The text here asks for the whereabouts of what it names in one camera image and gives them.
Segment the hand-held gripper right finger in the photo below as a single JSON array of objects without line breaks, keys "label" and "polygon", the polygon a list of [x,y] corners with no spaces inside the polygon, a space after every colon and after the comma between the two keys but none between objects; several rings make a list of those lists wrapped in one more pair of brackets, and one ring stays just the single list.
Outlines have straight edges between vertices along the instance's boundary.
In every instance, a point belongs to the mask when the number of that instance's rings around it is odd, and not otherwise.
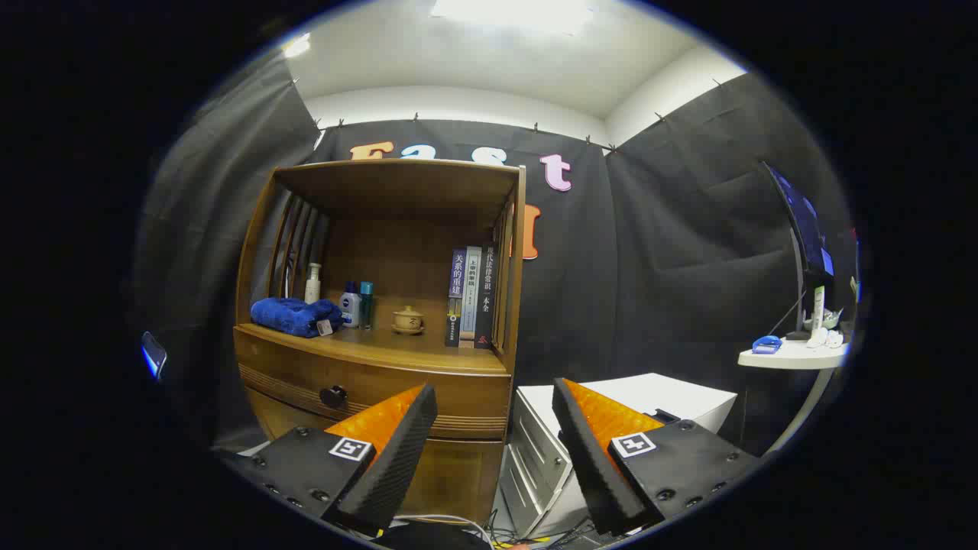
[{"label": "hand-held gripper right finger", "polygon": [[602,535],[626,535],[702,507],[760,464],[695,420],[640,412],[566,378],[553,381],[552,410]]}]

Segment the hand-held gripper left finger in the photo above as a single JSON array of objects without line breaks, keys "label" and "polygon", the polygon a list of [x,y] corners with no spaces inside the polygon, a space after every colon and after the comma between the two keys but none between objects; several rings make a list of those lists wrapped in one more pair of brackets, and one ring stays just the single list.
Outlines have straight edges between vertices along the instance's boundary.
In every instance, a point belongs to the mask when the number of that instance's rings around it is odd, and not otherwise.
[{"label": "hand-held gripper left finger", "polygon": [[222,463],[311,519],[373,535],[393,521],[436,420],[436,389],[420,384],[327,429],[298,425]]}]

